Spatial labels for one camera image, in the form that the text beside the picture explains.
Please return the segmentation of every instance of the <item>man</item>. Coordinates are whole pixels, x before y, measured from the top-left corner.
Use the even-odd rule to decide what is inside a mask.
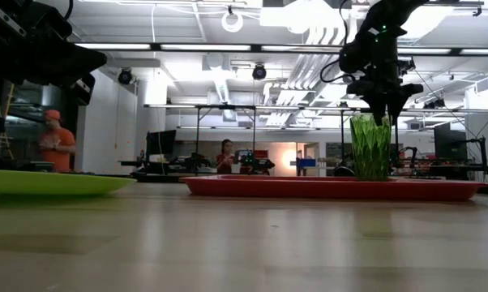
[[[53,162],[57,172],[70,171],[70,156],[75,154],[75,137],[60,126],[60,112],[46,110],[45,120],[48,130],[41,140],[41,151],[44,161]]]

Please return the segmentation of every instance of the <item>green glass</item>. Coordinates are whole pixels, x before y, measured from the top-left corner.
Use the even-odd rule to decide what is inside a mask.
[[[371,114],[350,119],[354,155],[354,173],[361,181],[383,182],[388,179],[388,157],[392,127],[388,117],[377,126]]]

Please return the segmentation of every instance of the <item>wall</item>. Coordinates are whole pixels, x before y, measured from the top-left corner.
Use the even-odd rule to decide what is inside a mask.
[[[140,81],[138,86],[138,106],[136,109],[135,128],[135,157],[147,147],[147,132],[163,131],[165,129],[165,109],[146,108],[144,104],[155,94],[156,89],[149,81]]]
[[[118,161],[135,158],[136,96],[100,71],[91,103],[80,106],[75,169],[96,174],[129,174]]]

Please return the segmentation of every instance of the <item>green plate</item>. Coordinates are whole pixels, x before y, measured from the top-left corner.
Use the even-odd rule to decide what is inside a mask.
[[[134,183],[131,178],[0,170],[0,194],[99,195]]]

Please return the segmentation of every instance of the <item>woman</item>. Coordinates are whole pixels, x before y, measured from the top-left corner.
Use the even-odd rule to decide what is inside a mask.
[[[233,155],[231,155],[231,149],[233,142],[231,140],[222,141],[220,152],[217,155],[217,173],[218,174],[231,174],[231,165],[233,164]]]

